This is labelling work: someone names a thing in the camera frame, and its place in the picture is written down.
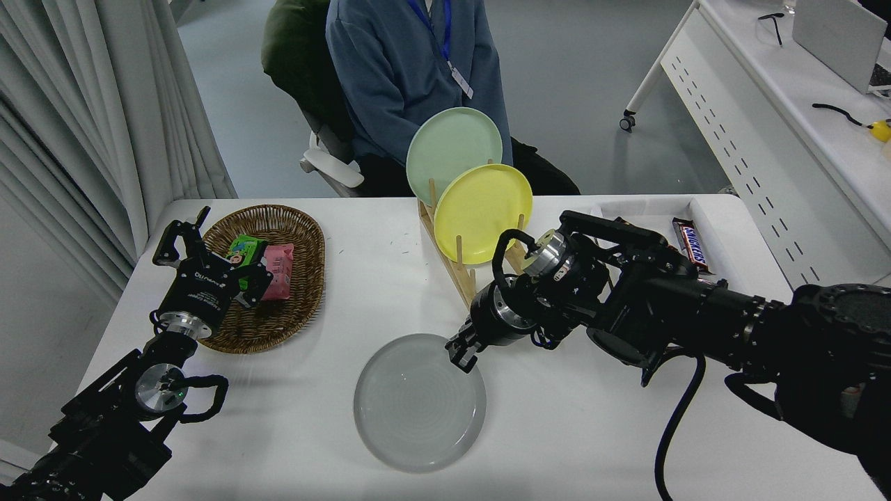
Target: white curtain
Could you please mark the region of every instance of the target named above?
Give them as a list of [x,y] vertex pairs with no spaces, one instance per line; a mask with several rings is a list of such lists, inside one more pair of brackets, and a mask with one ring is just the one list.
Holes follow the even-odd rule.
[[167,0],[3,0],[0,35],[0,196],[115,302],[171,201],[235,196]]

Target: blue jacket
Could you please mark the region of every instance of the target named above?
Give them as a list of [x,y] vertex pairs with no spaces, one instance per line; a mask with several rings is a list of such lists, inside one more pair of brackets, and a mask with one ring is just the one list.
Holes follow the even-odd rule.
[[[424,10],[424,0],[416,1]],[[498,126],[502,162],[512,165],[498,52],[483,0],[452,0],[450,59],[473,99],[455,83],[440,51],[443,0],[433,0],[430,18],[435,38],[407,0],[331,0],[325,36],[356,127],[356,157],[374,154],[405,165],[418,127],[442,110],[468,106]]]

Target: snickers bar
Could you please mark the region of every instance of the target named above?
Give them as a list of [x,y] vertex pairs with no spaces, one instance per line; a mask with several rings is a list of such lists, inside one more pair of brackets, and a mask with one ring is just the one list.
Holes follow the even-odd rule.
[[699,235],[696,233],[696,227],[693,222],[687,219],[672,219],[674,232],[677,234],[677,241],[683,247],[684,253],[690,262],[693,263],[701,273],[711,275],[706,262],[706,255],[702,251],[702,244],[699,242]]

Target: lanyard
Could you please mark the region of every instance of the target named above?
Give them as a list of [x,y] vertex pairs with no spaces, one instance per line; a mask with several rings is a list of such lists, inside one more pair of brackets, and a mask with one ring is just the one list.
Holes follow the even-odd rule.
[[[424,23],[424,26],[430,30],[430,33],[433,34],[433,25],[430,24],[430,19],[427,17],[427,14],[421,10],[421,6],[418,5],[417,0],[406,0],[408,4],[412,7],[412,10],[415,14],[418,14],[418,18],[421,22]],[[449,54],[452,52],[452,2],[451,0],[445,0],[445,42],[443,46],[439,48],[439,52],[443,54],[446,61],[449,61]]]

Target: id badge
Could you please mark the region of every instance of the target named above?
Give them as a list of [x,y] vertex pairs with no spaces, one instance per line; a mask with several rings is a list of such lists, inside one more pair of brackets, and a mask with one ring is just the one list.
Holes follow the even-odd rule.
[[452,78],[455,82],[458,83],[458,86],[461,88],[462,91],[464,91],[464,93],[467,95],[467,98],[473,99],[473,89],[470,87],[470,84],[467,83],[467,80],[464,79],[461,72],[452,65],[451,61],[448,63],[448,67],[452,71]]

